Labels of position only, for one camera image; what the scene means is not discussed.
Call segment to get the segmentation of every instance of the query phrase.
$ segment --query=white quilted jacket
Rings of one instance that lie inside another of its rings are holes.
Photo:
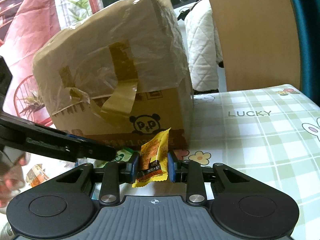
[[[209,0],[201,0],[185,18],[192,86],[197,91],[219,87],[217,65],[223,61]]]

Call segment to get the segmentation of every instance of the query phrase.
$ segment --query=silver screw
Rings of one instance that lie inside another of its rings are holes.
[[[202,202],[204,201],[204,196],[202,195],[198,195],[198,194],[195,194],[195,195],[191,195],[189,197],[189,200],[193,203],[199,203],[199,202]]]
[[[105,203],[112,203],[117,200],[117,197],[115,195],[104,195],[101,197],[101,201]]]

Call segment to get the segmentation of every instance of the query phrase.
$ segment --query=plastic-wrapped box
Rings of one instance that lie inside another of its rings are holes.
[[[170,0],[120,0],[50,39],[33,73],[57,129],[135,148],[171,128],[185,148],[192,89]]]

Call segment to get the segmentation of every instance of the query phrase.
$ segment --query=tablecloth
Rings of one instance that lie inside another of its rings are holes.
[[[222,162],[290,195],[300,209],[295,240],[320,239],[320,108],[291,85],[198,95],[192,134],[179,159],[203,166]],[[33,155],[52,178],[70,167]],[[95,195],[99,194],[97,185]],[[185,195],[185,184],[121,185],[124,195]],[[213,199],[210,184],[207,197]]]

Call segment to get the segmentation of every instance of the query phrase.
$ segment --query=wooden panel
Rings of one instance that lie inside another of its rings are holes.
[[[300,88],[300,52],[290,0],[210,0],[228,91]]]

